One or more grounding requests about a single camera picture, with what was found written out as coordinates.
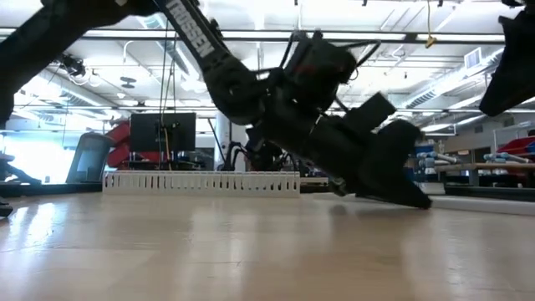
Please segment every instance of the wall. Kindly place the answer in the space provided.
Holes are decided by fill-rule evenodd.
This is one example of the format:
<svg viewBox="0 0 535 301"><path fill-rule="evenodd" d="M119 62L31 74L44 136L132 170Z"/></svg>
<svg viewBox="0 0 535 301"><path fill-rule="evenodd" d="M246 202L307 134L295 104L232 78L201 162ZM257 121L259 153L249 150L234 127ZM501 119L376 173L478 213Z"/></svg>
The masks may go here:
<svg viewBox="0 0 535 301"><path fill-rule="evenodd" d="M474 124L459 132L457 137L449 137L445 142L445 151L463 151L474 150L482 147L491 147L491 151L496 151L494 147L494 130L503 129L503 120L510 118L511 115L503 115L494 119L489 119L482 124ZM535 122L535 114L516 114L514 115L515 124L524 121ZM476 125L483 125L482 133L475 133L474 128ZM519 130L519 137L526 137L527 130ZM497 144L505 144L513 139L517 138L516 131L498 131L497 132Z"/></svg>

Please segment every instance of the table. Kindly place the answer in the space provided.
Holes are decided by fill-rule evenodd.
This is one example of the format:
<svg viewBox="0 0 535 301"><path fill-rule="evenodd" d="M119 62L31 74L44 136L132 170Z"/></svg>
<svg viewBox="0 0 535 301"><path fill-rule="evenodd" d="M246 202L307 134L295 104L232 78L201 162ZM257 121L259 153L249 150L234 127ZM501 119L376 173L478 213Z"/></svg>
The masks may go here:
<svg viewBox="0 0 535 301"><path fill-rule="evenodd" d="M531 217L329 194L12 203L2 300L535 299Z"/></svg>

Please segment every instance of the air vent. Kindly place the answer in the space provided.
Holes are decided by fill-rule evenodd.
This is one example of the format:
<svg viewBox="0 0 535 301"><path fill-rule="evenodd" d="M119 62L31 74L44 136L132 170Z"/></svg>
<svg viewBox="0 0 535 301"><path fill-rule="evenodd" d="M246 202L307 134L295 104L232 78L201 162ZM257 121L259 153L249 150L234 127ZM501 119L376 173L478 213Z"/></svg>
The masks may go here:
<svg viewBox="0 0 535 301"><path fill-rule="evenodd" d="M508 126L513 126L515 125L515 119L514 117L509 117L507 119L505 119L503 122L503 127L508 127Z"/></svg>
<svg viewBox="0 0 535 301"><path fill-rule="evenodd" d="M471 69L479 66L482 63L482 49L476 48L474 51L465 55L465 68Z"/></svg>

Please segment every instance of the black cable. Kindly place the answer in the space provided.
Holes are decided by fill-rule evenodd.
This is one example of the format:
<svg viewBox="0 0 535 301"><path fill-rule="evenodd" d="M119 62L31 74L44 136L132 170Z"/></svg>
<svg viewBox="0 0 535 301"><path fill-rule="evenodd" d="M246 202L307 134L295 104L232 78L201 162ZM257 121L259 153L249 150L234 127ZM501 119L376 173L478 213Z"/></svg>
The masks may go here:
<svg viewBox="0 0 535 301"><path fill-rule="evenodd" d="M299 167L298 167L298 164L295 162L295 159L293 159L292 155L289 155L289 157L290 157L290 160L292 161L293 171L299 172Z"/></svg>
<svg viewBox="0 0 535 301"><path fill-rule="evenodd" d="M216 130L214 129L214 125L211 123L211 119L208 118L208 124L210 125L211 132L214 135L214 138L216 139L217 148L219 149L219 154L221 154L221 158L223 161L225 161L225 156L223 155L223 149L221 148L221 144L219 143L219 139L217 139Z"/></svg>
<svg viewBox="0 0 535 301"><path fill-rule="evenodd" d="M377 49L379 49L379 47L381 47L381 42L377 41L374 47L367 54L365 54L362 59L357 62L357 68L362 66L362 64L364 64L369 58L371 58L371 56L374 55L374 53L377 51Z"/></svg>
<svg viewBox="0 0 535 301"><path fill-rule="evenodd" d="M354 80L356 80L358 77L359 77L359 70L358 70L358 69L355 69L355 70L354 70L354 78L353 78L353 79L349 79L349 81L354 81Z"/></svg>
<svg viewBox="0 0 535 301"><path fill-rule="evenodd" d="M169 20L167 21L166 25L166 33L169 30ZM164 42L164 49L167 49L167 37ZM159 150L159 162L158 162L158 169L161 168L161 127L163 126L163 119L164 119L164 111L163 111L163 101L164 101L164 78L166 77L166 61L167 61L167 53L164 51L164 62L163 62L163 68L161 70L161 89L160 89L160 119L158 120L158 150Z"/></svg>
<svg viewBox="0 0 535 301"><path fill-rule="evenodd" d="M342 110L344 110L345 113L349 112L348 107L346 107L346 106L344 105L344 103L342 102L342 100L340 100L338 97L335 97L335 98L334 98L334 101L336 102L336 104L337 104Z"/></svg>
<svg viewBox="0 0 535 301"><path fill-rule="evenodd" d="M290 39L288 40L288 44L286 45L286 49L284 50L283 59L281 60L280 65L278 66L279 68L284 67L286 60L288 59L288 56L290 55L290 50L292 49L293 39L294 39L294 34L292 33L290 35Z"/></svg>

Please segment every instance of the chair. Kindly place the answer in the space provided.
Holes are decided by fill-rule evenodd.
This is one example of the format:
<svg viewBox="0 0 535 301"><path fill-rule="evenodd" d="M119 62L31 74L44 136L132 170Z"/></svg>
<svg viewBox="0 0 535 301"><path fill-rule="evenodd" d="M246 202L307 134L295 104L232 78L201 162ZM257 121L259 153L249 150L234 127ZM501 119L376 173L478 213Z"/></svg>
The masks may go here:
<svg viewBox="0 0 535 301"><path fill-rule="evenodd" d="M114 140L98 133L80 136L73 162L67 175L67 183L102 182L102 174Z"/></svg>

